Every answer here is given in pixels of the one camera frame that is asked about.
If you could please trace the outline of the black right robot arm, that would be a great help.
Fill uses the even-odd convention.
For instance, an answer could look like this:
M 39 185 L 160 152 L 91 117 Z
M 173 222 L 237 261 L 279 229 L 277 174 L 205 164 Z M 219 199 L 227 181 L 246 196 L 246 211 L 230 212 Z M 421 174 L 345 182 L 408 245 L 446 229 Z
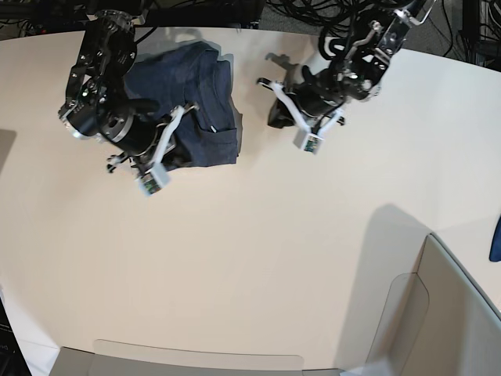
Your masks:
M 176 147 L 175 130 L 197 103 L 174 107 L 160 120 L 151 118 L 160 104 L 154 99 L 131 99 L 124 76 L 137 57 L 140 40 L 135 27 L 146 22 L 155 1 L 90 1 L 78 58 L 70 69 L 65 102 L 59 119 L 77 139 L 106 141 L 119 149 L 106 161 L 114 172 L 129 161 L 135 181 L 145 195 L 162 190 L 170 181 L 163 159 Z

